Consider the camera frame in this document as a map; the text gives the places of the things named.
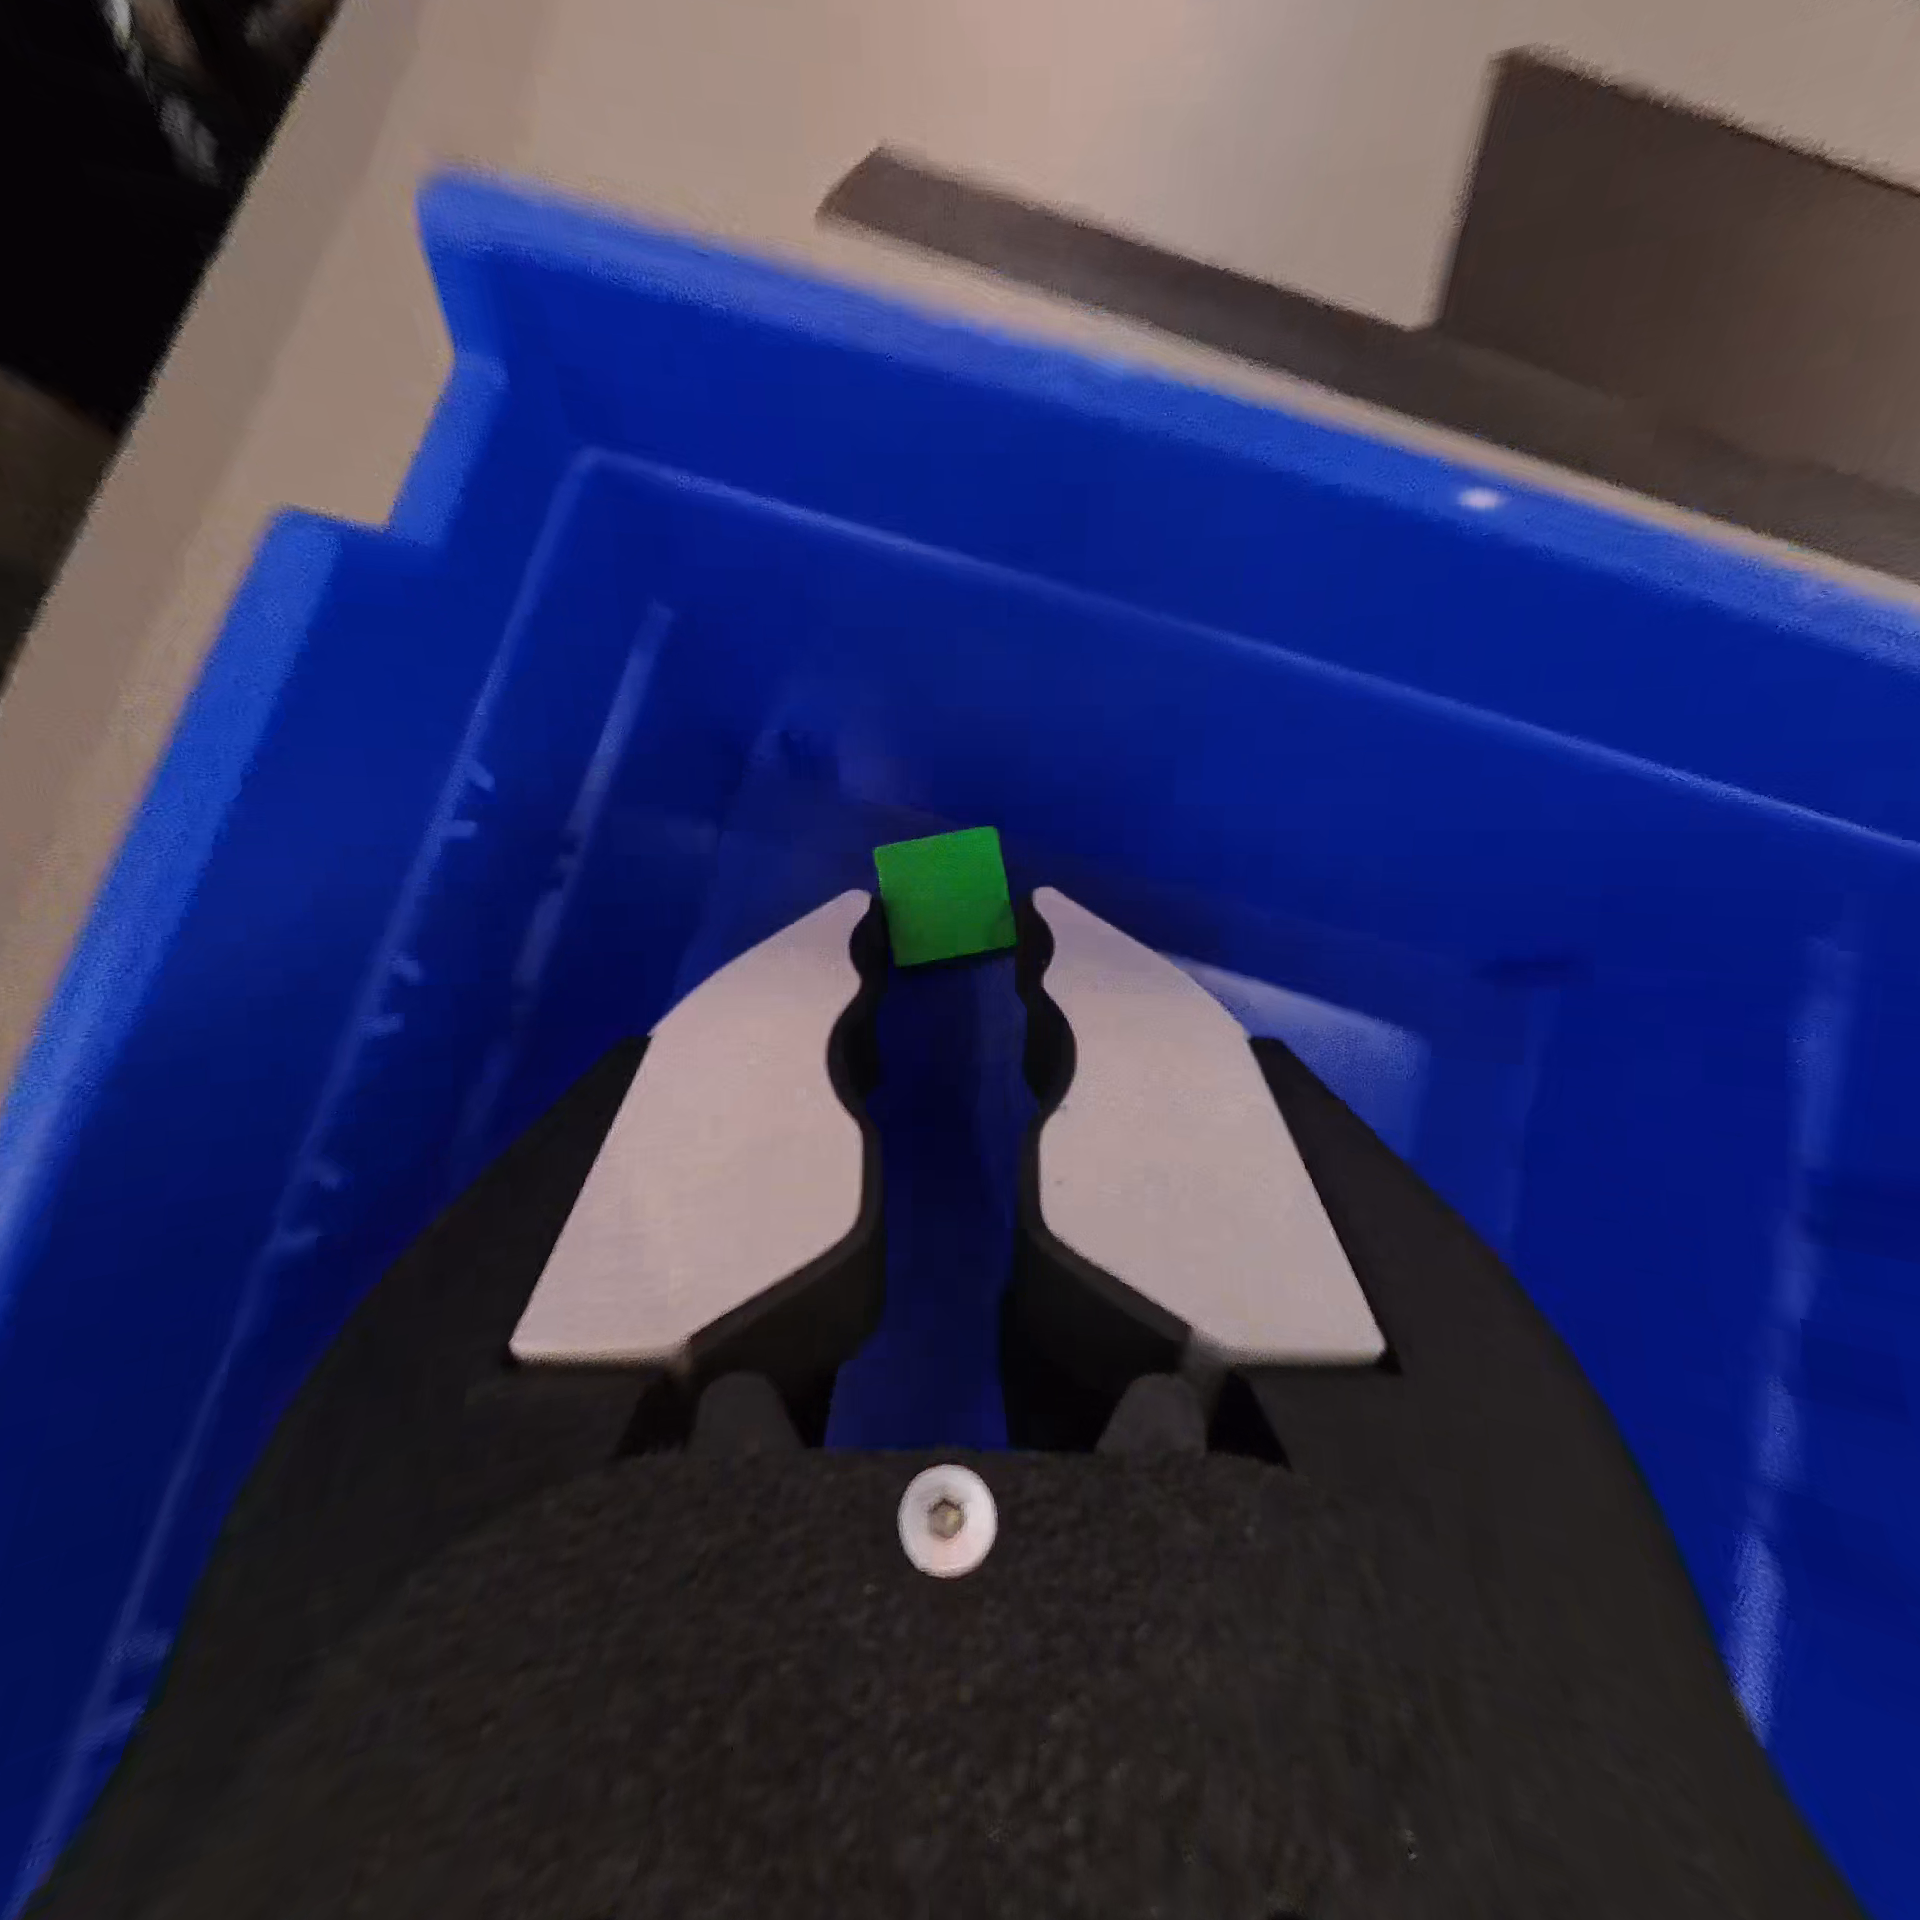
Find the green wooden cube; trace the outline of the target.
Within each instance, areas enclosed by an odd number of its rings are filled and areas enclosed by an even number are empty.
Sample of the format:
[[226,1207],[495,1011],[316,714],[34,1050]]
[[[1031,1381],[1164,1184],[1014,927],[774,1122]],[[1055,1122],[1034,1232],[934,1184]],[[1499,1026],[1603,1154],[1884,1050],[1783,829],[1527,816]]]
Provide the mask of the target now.
[[998,826],[882,843],[872,858],[896,966],[935,969],[1017,946],[1017,909]]

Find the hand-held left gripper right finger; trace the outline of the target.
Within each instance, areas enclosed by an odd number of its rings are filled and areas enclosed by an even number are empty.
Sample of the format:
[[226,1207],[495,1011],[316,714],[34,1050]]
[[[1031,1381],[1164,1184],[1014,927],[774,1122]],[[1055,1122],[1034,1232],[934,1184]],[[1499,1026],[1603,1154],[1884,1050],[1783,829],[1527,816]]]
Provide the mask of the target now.
[[1252,1375],[1361,1375],[1385,1330],[1273,1090],[1257,1037],[1187,966],[1055,883],[1020,904],[1034,1097],[1001,1296],[1020,1449],[1121,1426],[1207,1449]]

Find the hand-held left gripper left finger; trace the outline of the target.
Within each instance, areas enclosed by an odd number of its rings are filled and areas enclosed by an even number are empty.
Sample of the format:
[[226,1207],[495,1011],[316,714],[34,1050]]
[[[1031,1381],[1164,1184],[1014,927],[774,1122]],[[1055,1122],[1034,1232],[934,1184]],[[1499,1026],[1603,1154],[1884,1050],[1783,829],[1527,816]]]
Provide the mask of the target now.
[[848,888],[664,1014],[520,1312],[520,1366],[648,1373],[676,1409],[756,1375],[826,1440],[886,1297],[887,966],[879,899]]

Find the blue plastic bin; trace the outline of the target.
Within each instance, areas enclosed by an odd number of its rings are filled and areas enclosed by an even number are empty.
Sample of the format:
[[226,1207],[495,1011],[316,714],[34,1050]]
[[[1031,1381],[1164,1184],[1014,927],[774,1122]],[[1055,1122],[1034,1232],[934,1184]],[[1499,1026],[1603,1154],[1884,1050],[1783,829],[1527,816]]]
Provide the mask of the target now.
[[[4,1915],[1916,1915],[1916,617],[598,207],[284,511],[4,1105]],[[510,1337],[648,1037],[993,824],[1383,1325],[1015,1447],[1017,946],[803,1445]]]

